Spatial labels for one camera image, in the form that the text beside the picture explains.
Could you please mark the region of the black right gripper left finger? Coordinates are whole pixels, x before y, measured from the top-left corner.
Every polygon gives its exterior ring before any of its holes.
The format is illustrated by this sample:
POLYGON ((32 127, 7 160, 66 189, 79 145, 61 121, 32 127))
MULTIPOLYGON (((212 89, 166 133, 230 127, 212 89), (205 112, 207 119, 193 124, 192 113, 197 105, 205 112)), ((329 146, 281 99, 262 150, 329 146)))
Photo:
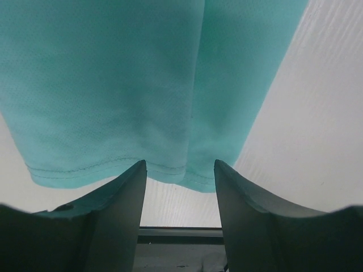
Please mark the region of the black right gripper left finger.
POLYGON ((146 178, 141 160, 50 212, 1 205, 1 270, 131 271, 146 178))

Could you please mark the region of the teal t shirt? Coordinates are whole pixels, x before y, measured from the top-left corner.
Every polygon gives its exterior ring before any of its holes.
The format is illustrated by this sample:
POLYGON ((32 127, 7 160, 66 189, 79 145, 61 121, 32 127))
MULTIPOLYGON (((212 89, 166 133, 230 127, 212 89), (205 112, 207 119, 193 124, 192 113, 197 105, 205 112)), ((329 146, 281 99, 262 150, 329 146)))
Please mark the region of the teal t shirt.
POLYGON ((144 160, 215 190, 306 1, 2 1, 1 114, 32 180, 73 189, 144 160))

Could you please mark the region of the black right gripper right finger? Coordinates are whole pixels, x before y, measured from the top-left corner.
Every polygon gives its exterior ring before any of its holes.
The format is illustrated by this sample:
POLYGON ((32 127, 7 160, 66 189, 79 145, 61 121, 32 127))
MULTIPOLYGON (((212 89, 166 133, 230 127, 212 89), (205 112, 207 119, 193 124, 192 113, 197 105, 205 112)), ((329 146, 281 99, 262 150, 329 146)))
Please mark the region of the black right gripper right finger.
POLYGON ((362 207, 322 212, 285 200, 216 160, 230 271, 361 271, 362 207))

